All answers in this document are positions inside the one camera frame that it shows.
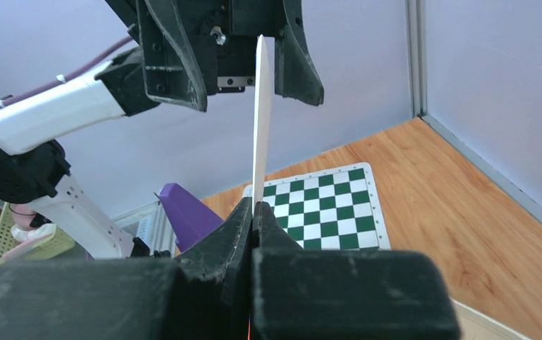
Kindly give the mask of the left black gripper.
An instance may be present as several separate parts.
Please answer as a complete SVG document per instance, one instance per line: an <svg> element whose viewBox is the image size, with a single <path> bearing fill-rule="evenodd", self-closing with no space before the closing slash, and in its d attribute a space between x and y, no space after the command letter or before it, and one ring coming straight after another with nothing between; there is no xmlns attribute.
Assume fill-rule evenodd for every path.
<svg viewBox="0 0 542 340"><path fill-rule="evenodd" d="M254 84L256 44L263 35L275 40L275 94L311 106L324 103L301 1L107 4L139 45L137 79L153 101L205 112L208 94L243 92Z"/></svg>

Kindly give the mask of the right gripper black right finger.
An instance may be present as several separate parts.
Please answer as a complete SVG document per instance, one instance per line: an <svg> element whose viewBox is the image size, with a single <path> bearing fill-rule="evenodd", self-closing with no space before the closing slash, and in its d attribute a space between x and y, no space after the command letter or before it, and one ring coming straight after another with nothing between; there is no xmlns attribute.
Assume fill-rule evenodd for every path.
<svg viewBox="0 0 542 340"><path fill-rule="evenodd" d="M265 202L252 220L253 339L459 339L443 276L418 251L305 250Z"/></svg>

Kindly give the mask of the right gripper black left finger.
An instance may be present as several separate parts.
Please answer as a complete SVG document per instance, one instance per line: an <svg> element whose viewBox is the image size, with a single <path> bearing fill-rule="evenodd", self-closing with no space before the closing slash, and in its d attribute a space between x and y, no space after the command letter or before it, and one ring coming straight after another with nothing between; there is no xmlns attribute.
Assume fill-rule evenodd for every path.
<svg viewBox="0 0 542 340"><path fill-rule="evenodd" d="M252 200L173 259L0 268L0 339L245 339Z"/></svg>

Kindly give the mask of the cream letter sheet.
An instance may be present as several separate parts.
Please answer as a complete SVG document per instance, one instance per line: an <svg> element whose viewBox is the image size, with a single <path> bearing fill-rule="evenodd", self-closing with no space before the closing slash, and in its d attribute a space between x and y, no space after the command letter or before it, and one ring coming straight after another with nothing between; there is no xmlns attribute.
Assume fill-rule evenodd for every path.
<svg viewBox="0 0 542 340"><path fill-rule="evenodd" d="M263 200L266 158L269 145L269 125L273 82L271 78L268 50L264 36L260 35L256 45L256 76L254 94L254 144L252 172L253 206Z"/></svg>

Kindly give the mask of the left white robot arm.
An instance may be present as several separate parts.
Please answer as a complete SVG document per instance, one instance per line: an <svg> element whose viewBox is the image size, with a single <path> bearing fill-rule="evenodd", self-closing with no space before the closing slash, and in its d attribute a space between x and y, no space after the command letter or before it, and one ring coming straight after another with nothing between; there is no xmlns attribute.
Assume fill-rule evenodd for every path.
<svg viewBox="0 0 542 340"><path fill-rule="evenodd" d="M253 200L263 196L274 94L311 106L324 87L300 1L110 1L137 47L0 103L0 199L26 205L96 259L147 256L72 176L57 138L161 103L206 111L208 97L255 88Z"/></svg>

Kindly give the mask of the purple plastic piece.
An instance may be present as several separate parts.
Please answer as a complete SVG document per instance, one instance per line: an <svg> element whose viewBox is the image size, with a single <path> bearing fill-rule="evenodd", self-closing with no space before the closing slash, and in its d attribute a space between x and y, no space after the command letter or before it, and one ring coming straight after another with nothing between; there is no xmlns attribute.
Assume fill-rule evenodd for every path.
<svg viewBox="0 0 542 340"><path fill-rule="evenodd" d="M158 197L176 235L176 246L181 252L197 244L224 222L177 183L165 184Z"/></svg>

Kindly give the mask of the green white chessboard mat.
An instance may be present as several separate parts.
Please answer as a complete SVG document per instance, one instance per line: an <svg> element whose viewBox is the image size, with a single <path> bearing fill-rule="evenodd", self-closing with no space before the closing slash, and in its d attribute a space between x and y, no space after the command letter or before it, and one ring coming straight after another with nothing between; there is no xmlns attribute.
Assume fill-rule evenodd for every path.
<svg viewBox="0 0 542 340"><path fill-rule="evenodd" d="M267 181L263 199L283 231L304 249L391 248L366 162Z"/></svg>

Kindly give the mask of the green plastic basket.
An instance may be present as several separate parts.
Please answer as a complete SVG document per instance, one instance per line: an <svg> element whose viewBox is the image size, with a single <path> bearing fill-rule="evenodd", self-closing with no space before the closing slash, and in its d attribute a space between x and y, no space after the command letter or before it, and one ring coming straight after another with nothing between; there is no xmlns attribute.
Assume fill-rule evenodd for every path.
<svg viewBox="0 0 542 340"><path fill-rule="evenodd" d="M31 231L15 223L10 204L0 216L0 266L14 260L47 260L75 246L75 241L52 223Z"/></svg>

